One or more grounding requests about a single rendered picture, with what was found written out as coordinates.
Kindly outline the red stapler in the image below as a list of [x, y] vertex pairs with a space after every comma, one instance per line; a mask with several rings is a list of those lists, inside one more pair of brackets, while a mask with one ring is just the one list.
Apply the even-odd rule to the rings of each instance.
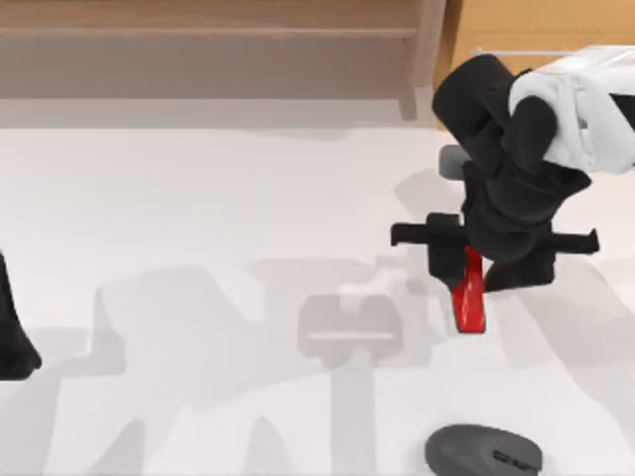
[[463, 278], [451, 290], [454, 321], [459, 333], [482, 334], [486, 330], [483, 261], [471, 247], [464, 252]]

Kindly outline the pale grey rounded box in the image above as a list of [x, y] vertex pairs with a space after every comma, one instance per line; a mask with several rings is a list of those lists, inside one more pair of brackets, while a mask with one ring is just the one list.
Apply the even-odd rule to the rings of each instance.
[[469, 155], [460, 145], [445, 145], [440, 149], [438, 171], [442, 178], [463, 180], [462, 166], [469, 160]]

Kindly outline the wooden cupboard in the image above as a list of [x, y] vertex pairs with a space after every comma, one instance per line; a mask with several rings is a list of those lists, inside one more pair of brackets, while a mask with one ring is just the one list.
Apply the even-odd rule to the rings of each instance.
[[[635, 0], [446, 0], [433, 87], [477, 47], [576, 51], [590, 45], [635, 45]], [[555, 57], [500, 58], [518, 72]]]

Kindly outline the grey computer mouse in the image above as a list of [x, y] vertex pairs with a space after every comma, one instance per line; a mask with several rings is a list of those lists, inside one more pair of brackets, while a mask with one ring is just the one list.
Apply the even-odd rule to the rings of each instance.
[[425, 458], [436, 476], [539, 476], [544, 462], [533, 440], [466, 423], [437, 429], [426, 442]]

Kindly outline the wooden open shelf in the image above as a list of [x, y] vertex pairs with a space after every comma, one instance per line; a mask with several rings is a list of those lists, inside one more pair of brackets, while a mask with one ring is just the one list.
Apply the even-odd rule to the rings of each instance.
[[0, 0], [0, 98], [394, 102], [448, 0]]

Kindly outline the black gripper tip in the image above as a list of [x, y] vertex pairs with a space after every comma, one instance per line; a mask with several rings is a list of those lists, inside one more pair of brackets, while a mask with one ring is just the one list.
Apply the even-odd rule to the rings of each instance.
[[0, 382], [24, 381], [42, 363], [18, 317], [6, 261], [0, 252]]

